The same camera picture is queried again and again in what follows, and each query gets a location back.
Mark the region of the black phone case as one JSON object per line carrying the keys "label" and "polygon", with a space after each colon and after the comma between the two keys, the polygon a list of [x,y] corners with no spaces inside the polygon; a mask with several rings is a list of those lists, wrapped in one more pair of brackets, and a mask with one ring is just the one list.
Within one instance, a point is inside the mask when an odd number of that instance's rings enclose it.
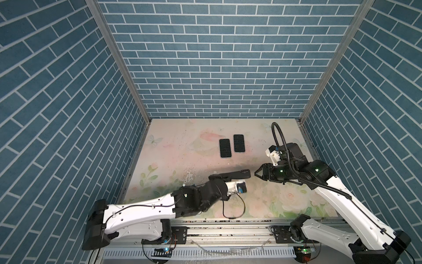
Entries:
{"label": "black phone case", "polygon": [[227,172],[220,174],[213,174],[208,177],[209,180],[221,179],[224,182],[229,182],[232,180],[243,180],[249,179],[251,177],[251,172],[249,169],[243,169],[235,172]]}

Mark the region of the blue phone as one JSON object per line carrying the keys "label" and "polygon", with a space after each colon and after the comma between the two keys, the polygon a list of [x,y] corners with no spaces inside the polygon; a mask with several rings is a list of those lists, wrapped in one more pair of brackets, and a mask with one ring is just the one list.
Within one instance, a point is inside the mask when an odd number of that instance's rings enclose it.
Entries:
{"label": "blue phone", "polygon": [[236,153],[244,153],[246,151],[244,135],[234,135],[234,151]]}

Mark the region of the black phone screen up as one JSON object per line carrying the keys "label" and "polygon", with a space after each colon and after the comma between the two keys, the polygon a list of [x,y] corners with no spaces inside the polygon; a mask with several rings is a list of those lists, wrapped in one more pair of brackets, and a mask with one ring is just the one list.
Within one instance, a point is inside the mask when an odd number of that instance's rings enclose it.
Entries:
{"label": "black phone screen up", "polygon": [[219,140],[219,149],[221,158],[231,158],[231,145],[229,139],[220,139]]}

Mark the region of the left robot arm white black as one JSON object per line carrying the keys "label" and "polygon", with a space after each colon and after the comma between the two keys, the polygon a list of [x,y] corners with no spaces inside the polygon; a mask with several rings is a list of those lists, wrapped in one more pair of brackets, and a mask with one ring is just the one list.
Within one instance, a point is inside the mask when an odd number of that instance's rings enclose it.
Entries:
{"label": "left robot arm white black", "polygon": [[163,244],[170,239],[170,221],[196,216],[208,211],[218,201],[247,191],[244,181],[214,178],[197,187],[181,187],[160,198],[127,205],[95,201],[87,217],[82,250],[104,248],[111,240],[140,236],[149,242]]}

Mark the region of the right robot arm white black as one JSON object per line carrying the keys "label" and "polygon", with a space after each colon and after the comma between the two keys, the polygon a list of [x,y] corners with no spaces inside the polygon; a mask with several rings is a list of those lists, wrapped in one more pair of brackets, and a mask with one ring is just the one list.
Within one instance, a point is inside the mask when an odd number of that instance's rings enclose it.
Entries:
{"label": "right robot arm white black", "polygon": [[394,264],[411,243],[404,231],[394,231],[368,210],[325,162],[315,160],[300,167],[287,161],[265,163],[255,176],[269,182],[307,185],[324,198],[353,229],[344,232],[306,214],[290,223],[291,240],[316,240],[350,257],[356,264]]}

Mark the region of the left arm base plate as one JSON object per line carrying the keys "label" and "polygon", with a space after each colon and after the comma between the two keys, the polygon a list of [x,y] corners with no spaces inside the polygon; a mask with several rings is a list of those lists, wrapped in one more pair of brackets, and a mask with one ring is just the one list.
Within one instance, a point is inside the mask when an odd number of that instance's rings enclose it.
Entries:
{"label": "left arm base plate", "polygon": [[144,245],[163,245],[163,244],[176,244],[176,245],[184,245],[186,244],[187,240],[187,231],[188,228],[186,226],[176,226],[171,227],[171,230],[168,228],[164,231],[164,233],[156,240],[142,240],[142,244]]}

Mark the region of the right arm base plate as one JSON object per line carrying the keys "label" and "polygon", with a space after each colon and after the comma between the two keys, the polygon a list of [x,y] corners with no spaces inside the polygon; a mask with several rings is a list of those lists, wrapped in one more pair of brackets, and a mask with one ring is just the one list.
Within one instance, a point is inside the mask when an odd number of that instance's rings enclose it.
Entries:
{"label": "right arm base plate", "polygon": [[277,244],[296,243],[292,239],[291,227],[289,225],[272,225],[269,229]]}

